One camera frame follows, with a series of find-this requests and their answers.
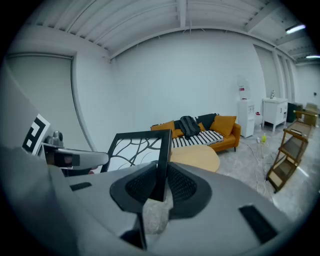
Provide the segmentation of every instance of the concrete floor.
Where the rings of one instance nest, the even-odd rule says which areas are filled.
[[[299,167],[285,186],[278,193],[274,193],[271,184],[265,181],[265,176],[277,156],[284,134],[283,128],[283,124],[278,125],[275,132],[272,132],[272,126],[265,126],[260,130],[255,130],[253,136],[249,138],[241,137],[236,152],[233,148],[218,152],[220,167],[217,173],[238,179],[257,190],[294,222],[309,211],[319,195],[320,128],[312,129],[309,144]],[[261,138],[264,133],[267,136],[268,146],[259,147],[256,138]],[[154,235],[160,234],[166,228],[168,213],[172,207],[173,200],[169,189],[164,202],[147,200],[143,207],[144,229],[147,240],[155,239],[156,236]]]

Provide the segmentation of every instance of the backpack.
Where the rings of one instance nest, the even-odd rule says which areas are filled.
[[[189,115],[181,117],[179,125],[186,140],[189,140],[191,136],[198,135],[200,133],[200,127],[197,125],[196,121]]]

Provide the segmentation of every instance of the white ceiling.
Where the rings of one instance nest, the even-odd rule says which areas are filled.
[[[152,37],[190,29],[223,29],[261,39],[303,60],[316,50],[299,23],[277,0],[47,0],[27,19],[92,42],[114,58]]]

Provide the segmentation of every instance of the throw pillow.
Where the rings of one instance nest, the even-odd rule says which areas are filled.
[[[198,126],[200,127],[200,132],[204,132],[206,130],[202,122],[198,123]]]
[[[217,133],[222,134],[224,137],[229,138],[236,119],[236,116],[217,115],[214,118],[214,122],[210,126],[210,130],[213,130]]]
[[[169,130],[169,129],[171,129],[172,133],[175,130],[175,123],[173,120],[163,124],[151,126],[151,131]]]
[[[204,114],[204,115],[199,115],[195,121],[197,124],[202,123],[203,127],[208,131],[210,130],[210,126],[212,123],[215,121],[215,117],[217,116],[216,113],[214,114]]]
[[[183,135],[184,135],[184,133],[182,132],[181,129],[175,129],[172,133],[172,139],[178,138]]]

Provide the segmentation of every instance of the black and white striped fabric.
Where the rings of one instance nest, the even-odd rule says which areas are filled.
[[[171,148],[181,148],[193,145],[211,145],[217,142],[222,142],[224,137],[213,130],[201,131],[199,135],[191,136],[189,140],[185,136],[173,138]]]

